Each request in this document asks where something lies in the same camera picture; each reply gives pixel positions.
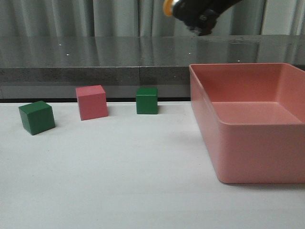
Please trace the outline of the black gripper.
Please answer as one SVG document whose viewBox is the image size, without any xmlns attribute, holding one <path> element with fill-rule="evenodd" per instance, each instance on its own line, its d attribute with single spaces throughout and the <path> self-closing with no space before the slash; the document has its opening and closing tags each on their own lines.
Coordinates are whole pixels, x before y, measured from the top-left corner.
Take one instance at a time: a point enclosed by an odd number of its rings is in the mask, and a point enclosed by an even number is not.
<svg viewBox="0 0 305 229">
<path fill-rule="evenodd" d="M 210 35 L 218 18 L 238 0 L 177 0 L 172 15 L 198 36 Z"/>
</svg>

